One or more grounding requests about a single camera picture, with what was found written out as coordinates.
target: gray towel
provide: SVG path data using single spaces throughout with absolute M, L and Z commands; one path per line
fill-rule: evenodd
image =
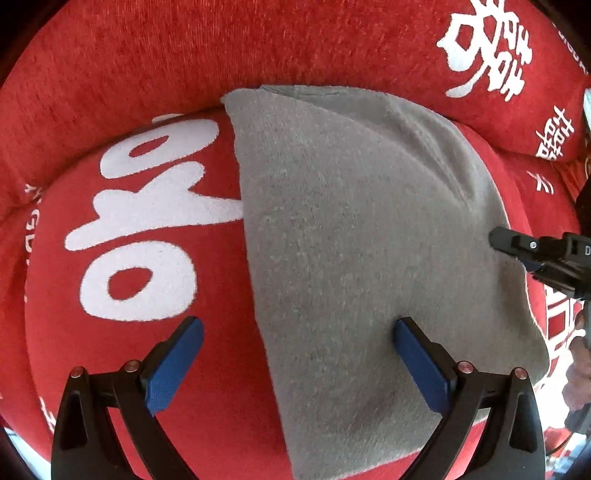
M 359 89 L 266 87 L 223 103 L 296 478 L 371 469 L 433 432 L 440 417 L 392 347 L 399 317 L 483 371 L 544 376 L 525 271 L 488 246 L 508 226 L 501 198 L 451 122 Z

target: metal screw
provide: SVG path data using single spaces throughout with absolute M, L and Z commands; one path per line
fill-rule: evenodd
M 515 376 L 517 378 L 519 378 L 520 380 L 525 380 L 527 378 L 527 371 L 525 370 L 525 368 L 516 368 L 515 369 Z
M 78 377 L 81 377 L 83 373 L 84 373 L 84 367 L 74 367 L 72 369 L 72 371 L 70 372 L 70 376 L 72 378 L 78 378 Z
M 474 365 L 470 362 L 459 362 L 457 369 L 463 374 L 471 374 L 474 371 Z
M 124 366 L 124 369 L 127 373 L 132 374 L 133 372 L 137 372 L 139 370 L 139 366 L 141 365 L 139 360 L 130 360 Z

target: gray cloth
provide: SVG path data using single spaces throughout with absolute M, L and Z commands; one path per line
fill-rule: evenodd
M 359 89 L 265 87 L 236 134 L 256 320 L 294 475 L 342 478 L 421 448 L 430 412 L 391 341 L 411 316 L 456 360 L 534 381 L 548 353 L 470 144 L 436 113 Z

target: human hand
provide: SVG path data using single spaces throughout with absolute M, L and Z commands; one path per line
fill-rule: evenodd
M 583 312 L 576 318 L 575 329 L 583 327 Z M 573 364 L 566 371 L 569 381 L 562 390 L 564 402 L 571 411 L 580 410 L 586 403 L 591 403 L 591 352 L 587 350 L 586 338 L 575 337 L 570 343 Z

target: blue gripper pad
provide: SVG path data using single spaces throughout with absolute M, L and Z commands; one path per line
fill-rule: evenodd
M 145 403 L 152 415 L 166 410 L 203 345 L 203 323 L 187 317 L 169 340 L 146 357 L 142 372 Z
M 421 341 L 423 344 L 431 342 L 421 330 L 418 330 L 417 334 L 422 335 L 422 338 L 419 339 L 415 336 L 405 320 L 397 321 L 394 325 L 394 346 L 421 391 L 429 409 L 445 415 L 449 411 L 451 402 L 450 382 L 421 344 Z

